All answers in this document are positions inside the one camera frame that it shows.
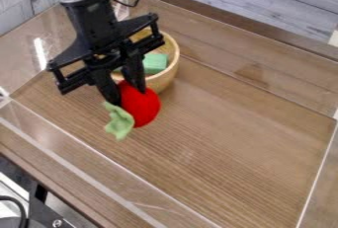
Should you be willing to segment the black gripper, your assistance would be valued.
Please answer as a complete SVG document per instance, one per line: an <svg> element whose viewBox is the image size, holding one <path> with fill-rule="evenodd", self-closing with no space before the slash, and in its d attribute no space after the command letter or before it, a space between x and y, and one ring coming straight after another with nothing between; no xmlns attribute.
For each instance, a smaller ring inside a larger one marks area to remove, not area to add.
<svg viewBox="0 0 338 228"><path fill-rule="evenodd" d="M74 29L69 47L47 62L63 95L84 85L94 86L104 100L118 106L120 92L110 72L122 66L124 80L145 93L144 55L164 44L158 15L149 13L118 21L110 0L59 0Z"/></svg>

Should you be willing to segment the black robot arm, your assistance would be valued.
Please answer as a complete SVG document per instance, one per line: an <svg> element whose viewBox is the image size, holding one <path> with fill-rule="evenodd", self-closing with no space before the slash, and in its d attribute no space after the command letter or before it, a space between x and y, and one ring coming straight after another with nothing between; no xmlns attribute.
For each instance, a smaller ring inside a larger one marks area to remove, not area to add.
<svg viewBox="0 0 338 228"><path fill-rule="evenodd" d="M126 83L144 92L144 57L165 42L157 26L158 15L149 13L120 21L110 5L113 1L58 0L74 29L74 40L49 60L46 70L54 75L61 94L89 85L108 103L120 105L112 71L120 69Z"/></svg>

